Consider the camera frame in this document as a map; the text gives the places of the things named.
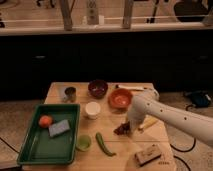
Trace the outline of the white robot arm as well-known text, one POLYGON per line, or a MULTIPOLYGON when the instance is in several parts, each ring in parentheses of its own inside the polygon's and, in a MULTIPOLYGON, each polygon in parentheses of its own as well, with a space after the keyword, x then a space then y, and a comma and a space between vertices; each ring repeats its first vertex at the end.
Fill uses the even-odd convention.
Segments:
POLYGON ((127 112, 130 129, 134 131, 151 115, 191 135, 213 148, 213 118, 165 105, 156 90, 144 90, 132 97, 127 112))

